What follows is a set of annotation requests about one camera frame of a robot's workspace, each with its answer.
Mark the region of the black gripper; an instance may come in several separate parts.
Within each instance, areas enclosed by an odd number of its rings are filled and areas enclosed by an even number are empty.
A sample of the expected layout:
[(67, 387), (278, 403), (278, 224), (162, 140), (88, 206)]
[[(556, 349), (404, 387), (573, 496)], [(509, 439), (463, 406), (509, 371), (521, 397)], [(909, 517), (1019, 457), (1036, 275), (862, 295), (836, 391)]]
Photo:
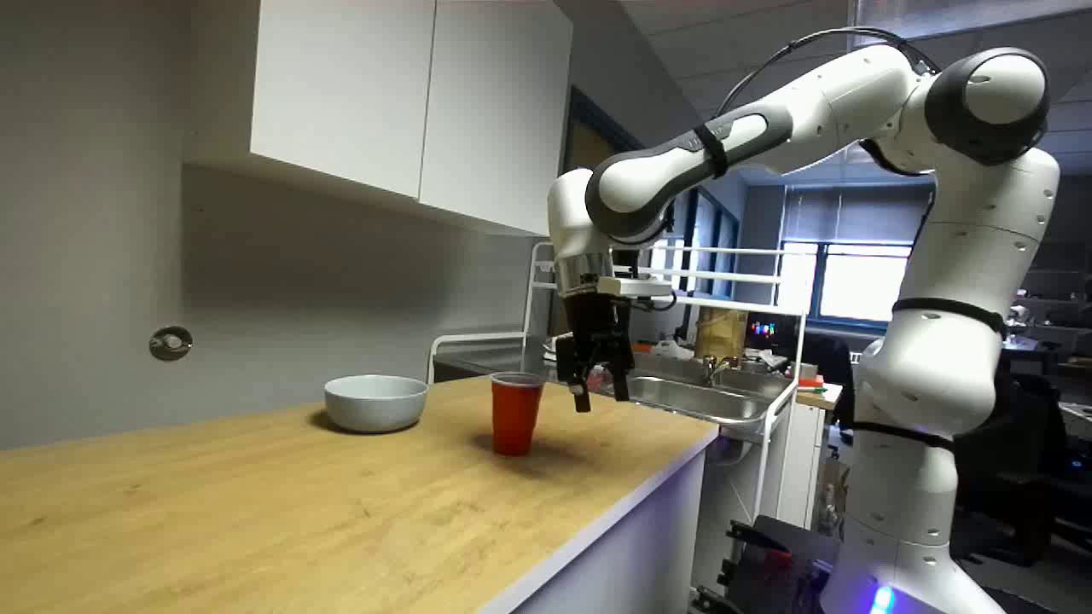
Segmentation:
[(629, 403), (629, 371), (635, 365), (629, 341), (631, 305), (608, 295), (577, 295), (563, 299), (567, 334), (556, 341), (556, 375), (570, 382), (573, 411), (591, 413), (588, 375), (603, 365), (613, 379), (613, 398)]

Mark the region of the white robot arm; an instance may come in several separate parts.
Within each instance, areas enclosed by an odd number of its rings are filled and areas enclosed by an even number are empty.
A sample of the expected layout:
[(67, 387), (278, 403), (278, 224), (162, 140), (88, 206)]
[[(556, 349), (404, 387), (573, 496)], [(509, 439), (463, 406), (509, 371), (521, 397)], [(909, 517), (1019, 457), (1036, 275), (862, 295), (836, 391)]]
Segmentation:
[(869, 46), (661, 148), (561, 174), (547, 198), (570, 324), (556, 375), (573, 391), (593, 368), (629, 382), (629, 306), (652, 287), (617, 275), (612, 251), (652, 242), (679, 190), (738, 165), (792, 174), (851, 142), (894, 174), (932, 177), (892, 324), (853, 368), (845, 522), (818, 608), (1002, 614), (948, 556), (952, 439), (995, 406), (1007, 313), (1050, 221), (1060, 167), (1036, 148), (1046, 123), (1046, 61), (1025, 49), (922, 69), (894, 46)]

